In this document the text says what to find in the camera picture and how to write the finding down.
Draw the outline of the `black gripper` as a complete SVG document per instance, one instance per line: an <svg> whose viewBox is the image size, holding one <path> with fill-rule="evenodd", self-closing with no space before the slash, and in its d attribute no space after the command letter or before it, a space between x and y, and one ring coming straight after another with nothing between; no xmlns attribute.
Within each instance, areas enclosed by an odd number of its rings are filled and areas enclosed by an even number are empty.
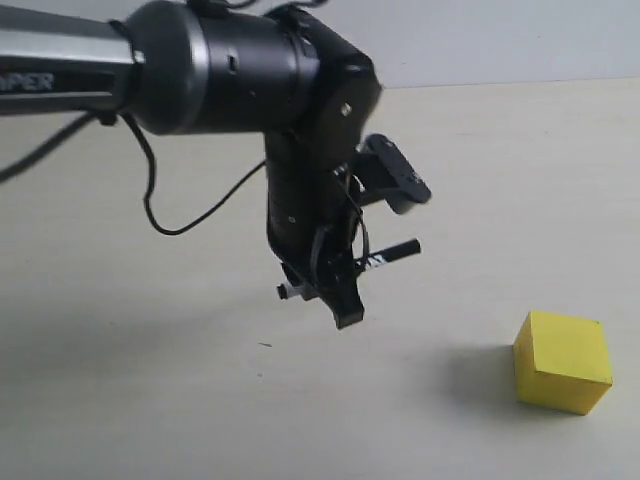
<svg viewBox="0 0 640 480"><path fill-rule="evenodd" d="M364 225L360 194L346 166L313 172L267 166L267 238L283 270L302 296L321 300L339 330L361 322L358 290L363 272L352 244Z"/></svg>

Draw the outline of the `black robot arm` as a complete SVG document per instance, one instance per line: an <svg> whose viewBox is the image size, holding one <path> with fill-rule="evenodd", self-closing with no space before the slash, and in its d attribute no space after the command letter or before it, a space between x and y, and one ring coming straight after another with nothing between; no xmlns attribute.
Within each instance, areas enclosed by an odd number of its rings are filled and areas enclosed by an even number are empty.
<svg viewBox="0 0 640 480"><path fill-rule="evenodd" d="M364 316L351 179L381 90L371 59L296 3L255 16L152 1L108 22L1 10L3 115L121 115L139 138L262 134L269 245L339 328Z"/></svg>

